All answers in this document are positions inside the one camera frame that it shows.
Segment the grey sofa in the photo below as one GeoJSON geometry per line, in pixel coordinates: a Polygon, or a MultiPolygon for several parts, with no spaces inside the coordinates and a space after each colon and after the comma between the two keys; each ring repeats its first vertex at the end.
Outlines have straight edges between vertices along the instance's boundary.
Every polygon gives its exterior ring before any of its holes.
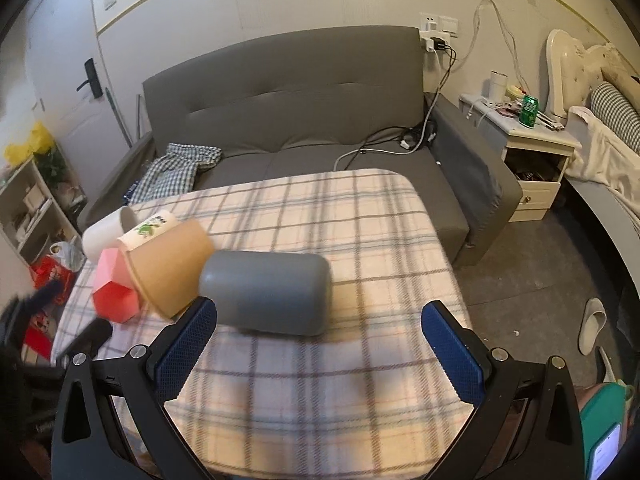
{"type": "Polygon", "coordinates": [[[169,143],[222,159],[199,190],[384,169],[409,180],[449,261],[480,261],[522,197],[472,122],[423,89],[424,51],[407,26],[346,26],[248,40],[169,67],[143,85],[151,129],[81,211],[91,226],[122,204],[169,143]]]}

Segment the white shelf unit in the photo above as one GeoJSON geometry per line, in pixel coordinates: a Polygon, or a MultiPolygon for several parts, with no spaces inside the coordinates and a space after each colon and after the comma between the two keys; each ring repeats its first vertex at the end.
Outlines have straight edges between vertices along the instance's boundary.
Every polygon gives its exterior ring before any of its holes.
{"type": "Polygon", "coordinates": [[[1,185],[1,238],[26,266],[50,254],[52,244],[79,240],[32,157],[1,185]]]}

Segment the bed with white headboard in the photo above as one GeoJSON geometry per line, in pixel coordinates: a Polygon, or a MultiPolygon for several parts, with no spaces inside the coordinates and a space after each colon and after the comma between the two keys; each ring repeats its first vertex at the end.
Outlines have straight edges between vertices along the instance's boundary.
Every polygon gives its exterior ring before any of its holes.
{"type": "Polygon", "coordinates": [[[565,122],[579,146],[568,182],[612,240],[634,288],[639,287],[639,154],[588,107],[606,75],[630,77],[612,44],[585,47],[562,29],[549,32],[547,114],[565,122]]]}

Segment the white door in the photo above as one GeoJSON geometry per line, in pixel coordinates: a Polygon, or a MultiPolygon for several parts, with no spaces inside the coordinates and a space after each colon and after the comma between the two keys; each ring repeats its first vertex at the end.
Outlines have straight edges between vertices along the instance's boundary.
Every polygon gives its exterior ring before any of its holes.
{"type": "Polygon", "coordinates": [[[55,138],[89,198],[99,195],[128,148],[106,95],[95,99],[84,63],[93,58],[100,83],[110,78],[98,41],[92,0],[30,0],[26,8],[26,70],[35,90],[35,115],[55,138]]]}

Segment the grey plastic cup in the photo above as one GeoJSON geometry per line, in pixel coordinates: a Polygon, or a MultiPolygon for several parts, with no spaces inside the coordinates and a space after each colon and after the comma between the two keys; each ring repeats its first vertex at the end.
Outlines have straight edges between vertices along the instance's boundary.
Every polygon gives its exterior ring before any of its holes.
{"type": "Polygon", "coordinates": [[[332,275],[314,254],[220,250],[201,272],[200,295],[237,330],[314,337],[329,325],[332,275]]]}

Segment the green soda can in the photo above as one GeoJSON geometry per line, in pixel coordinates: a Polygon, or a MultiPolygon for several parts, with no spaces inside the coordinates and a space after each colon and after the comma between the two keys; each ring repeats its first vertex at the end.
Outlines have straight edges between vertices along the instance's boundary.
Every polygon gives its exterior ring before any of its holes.
{"type": "Polygon", "coordinates": [[[539,102],[534,96],[526,94],[522,97],[521,110],[518,115],[518,121],[526,128],[533,129],[536,125],[538,116],[539,102]]]}

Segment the yellow plastic bag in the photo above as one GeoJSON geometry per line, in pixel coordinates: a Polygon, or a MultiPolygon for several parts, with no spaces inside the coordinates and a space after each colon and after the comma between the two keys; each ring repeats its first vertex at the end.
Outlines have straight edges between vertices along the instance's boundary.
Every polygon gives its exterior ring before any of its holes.
{"type": "Polygon", "coordinates": [[[32,155],[45,155],[55,147],[55,140],[50,131],[40,120],[34,123],[28,139],[23,144],[8,144],[3,151],[4,160],[11,167],[24,164],[32,155]]]}

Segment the pink faceted cup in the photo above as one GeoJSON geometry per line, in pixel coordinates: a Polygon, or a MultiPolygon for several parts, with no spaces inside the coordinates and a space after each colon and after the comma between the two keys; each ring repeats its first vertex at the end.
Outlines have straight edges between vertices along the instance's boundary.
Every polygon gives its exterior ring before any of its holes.
{"type": "Polygon", "coordinates": [[[91,297],[96,314],[111,322],[124,324],[139,313],[139,295],[119,249],[101,252],[91,297]]]}

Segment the brown paper cup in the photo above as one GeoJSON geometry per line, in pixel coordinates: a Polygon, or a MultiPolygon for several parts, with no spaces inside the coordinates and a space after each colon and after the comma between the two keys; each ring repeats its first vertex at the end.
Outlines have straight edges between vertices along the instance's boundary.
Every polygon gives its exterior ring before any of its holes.
{"type": "Polygon", "coordinates": [[[142,242],[124,258],[130,278],[143,299],[164,318],[173,318],[198,296],[205,263],[215,251],[196,219],[148,226],[142,242]]]}

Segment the red shopping bag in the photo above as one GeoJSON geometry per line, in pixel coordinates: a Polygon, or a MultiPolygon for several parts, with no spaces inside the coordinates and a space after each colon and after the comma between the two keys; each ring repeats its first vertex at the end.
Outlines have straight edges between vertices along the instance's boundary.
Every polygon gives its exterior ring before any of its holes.
{"type": "Polygon", "coordinates": [[[36,289],[46,286],[50,281],[59,281],[62,289],[54,302],[59,306],[66,304],[77,278],[74,271],[67,269],[51,255],[45,255],[29,266],[29,273],[36,289]]]}

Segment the teal phone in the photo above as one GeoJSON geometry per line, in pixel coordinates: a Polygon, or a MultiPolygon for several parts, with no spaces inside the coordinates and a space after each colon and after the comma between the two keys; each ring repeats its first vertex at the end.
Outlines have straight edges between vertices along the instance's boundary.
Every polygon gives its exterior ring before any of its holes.
{"type": "Polygon", "coordinates": [[[620,449],[626,420],[626,388],[602,382],[579,409],[585,454],[585,479],[599,479],[620,449]]]}

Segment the checked pillow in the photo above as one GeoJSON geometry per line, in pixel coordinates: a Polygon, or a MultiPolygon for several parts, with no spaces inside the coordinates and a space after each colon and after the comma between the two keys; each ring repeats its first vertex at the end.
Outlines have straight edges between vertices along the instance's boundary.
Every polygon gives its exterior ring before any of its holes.
{"type": "Polygon", "coordinates": [[[591,91],[589,108],[634,152],[639,151],[639,114],[612,84],[605,81],[591,91]]]}

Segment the white power strip with chargers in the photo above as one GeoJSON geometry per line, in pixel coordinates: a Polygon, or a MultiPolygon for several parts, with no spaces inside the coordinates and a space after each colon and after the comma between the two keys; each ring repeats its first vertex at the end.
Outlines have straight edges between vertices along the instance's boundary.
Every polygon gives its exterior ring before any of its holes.
{"type": "Polygon", "coordinates": [[[444,52],[450,47],[450,35],[440,30],[420,30],[420,39],[427,53],[444,52]]]}

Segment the white tumbler on nightstand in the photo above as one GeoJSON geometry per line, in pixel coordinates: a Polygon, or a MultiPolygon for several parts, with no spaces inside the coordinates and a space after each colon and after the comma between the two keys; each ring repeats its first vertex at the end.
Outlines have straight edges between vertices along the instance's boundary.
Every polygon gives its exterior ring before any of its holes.
{"type": "Polygon", "coordinates": [[[493,70],[489,77],[488,101],[492,104],[501,104],[506,98],[506,84],[508,76],[505,73],[493,70]]]}

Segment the white slipper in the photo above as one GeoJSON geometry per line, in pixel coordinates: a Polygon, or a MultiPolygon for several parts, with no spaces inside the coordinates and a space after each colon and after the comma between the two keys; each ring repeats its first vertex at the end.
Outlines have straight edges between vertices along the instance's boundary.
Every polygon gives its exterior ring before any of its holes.
{"type": "Polygon", "coordinates": [[[583,356],[590,355],[607,322],[608,315],[602,300],[597,297],[590,298],[584,307],[577,341],[578,350],[583,356]]]}

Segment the white nightstand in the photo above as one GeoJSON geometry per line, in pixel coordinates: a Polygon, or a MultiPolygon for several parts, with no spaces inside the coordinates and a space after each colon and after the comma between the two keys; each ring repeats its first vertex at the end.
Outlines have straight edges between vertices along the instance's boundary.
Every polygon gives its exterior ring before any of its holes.
{"type": "Polygon", "coordinates": [[[558,195],[568,164],[582,144],[564,130],[550,130],[543,125],[527,128],[484,96],[462,94],[459,107],[518,180],[522,197],[511,220],[543,219],[558,195]]]}

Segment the white printed paper cup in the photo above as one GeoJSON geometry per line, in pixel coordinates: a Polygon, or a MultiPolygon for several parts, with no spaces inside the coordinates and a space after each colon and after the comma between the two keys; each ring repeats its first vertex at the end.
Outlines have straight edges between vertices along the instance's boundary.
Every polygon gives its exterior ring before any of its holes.
{"type": "Polygon", "coordinates": [[[169,211],[157,211],[117,239],[122,252],[132,252],[154,238],[178,226],[180,221],[169,211]]]}

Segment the checked green cloth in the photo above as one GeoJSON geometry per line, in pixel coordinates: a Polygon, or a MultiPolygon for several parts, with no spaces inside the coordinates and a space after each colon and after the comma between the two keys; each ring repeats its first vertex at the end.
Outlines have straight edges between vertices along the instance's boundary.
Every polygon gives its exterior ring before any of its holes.
{"type": "Polygon", "coordinates": [[[128,198],[130,204],[189,193],[202,172],[222,159],[216,146],[169,143],[165,154],[151,162],[128,198]]]}

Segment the white plastic cup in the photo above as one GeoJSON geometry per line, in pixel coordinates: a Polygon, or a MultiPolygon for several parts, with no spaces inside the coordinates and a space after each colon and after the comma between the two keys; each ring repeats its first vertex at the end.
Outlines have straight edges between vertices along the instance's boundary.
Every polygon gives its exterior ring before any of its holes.
{"type": "Polygon", "coordinates": [[[138,224],[136,213],[128,206],[122,206],[92,226],[82,234],[82,251],[87,259],[96,264],[104,249],[117,248],[118,239],[138,224]]]}

